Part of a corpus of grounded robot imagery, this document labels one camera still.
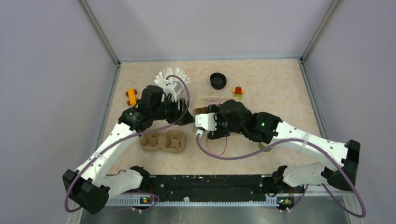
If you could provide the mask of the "beige pink cake bag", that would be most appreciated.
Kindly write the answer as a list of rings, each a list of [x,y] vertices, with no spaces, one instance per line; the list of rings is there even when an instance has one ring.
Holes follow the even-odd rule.
[[[194,107],[193,107],[194,116],[196,114],[201,114],[201,113],[211,113],[211,112],[209,112],[210,106],[220,107],[223,103],[225,103],[228,100],[235,100],[236,102],[242,102],[242,100],[239,99],[238,97],[198,96],[197,100],[194,103]],[[227,136],[225,137],[226,144],[225,144],[224,150],[222,151],[222,153],[217,154],[209,147],[209,143],[208,143],[209,136],[214,134],[215,131],[207,131],[207,132],[208,133],[207,133],[207,137],[206,137],[206,146],[207,146],[207,149],[209,150],[209,153],[212,155],[221,157],[226,152],[226,149],[227,149]]]

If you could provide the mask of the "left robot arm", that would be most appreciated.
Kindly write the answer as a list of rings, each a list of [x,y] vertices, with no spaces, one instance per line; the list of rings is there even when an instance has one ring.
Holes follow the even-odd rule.
[[[80,209],[99,213],[107,201],[128,190],[144,193],[149,189],[148,172],[139,166],[108,176],[108,171],[123,152],[144,134],[154,133],[173,125],[193,123],[189,113],[191,95],[184,87],[186,98],[169,86],[148,85],[136,107],[126,109],[99,148],[75,170],[62,176],[66,190],[64,208],[72,213]]]

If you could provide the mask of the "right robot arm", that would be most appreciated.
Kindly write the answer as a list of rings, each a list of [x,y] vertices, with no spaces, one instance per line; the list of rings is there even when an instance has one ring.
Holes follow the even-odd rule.
[[[236,133],[264,145],[264,151],[281,145],[316,160],[312,164],[279,167],[272,176],[279,192],[305,184],[327,183],[343,191],[352,191],[355,187],[361,148],[355,140],[343,143],[324,139],[273,114],[252,113],[233,99],[210,105],[208,113],[197,114],[196,127],[209,131],[210,139]]]

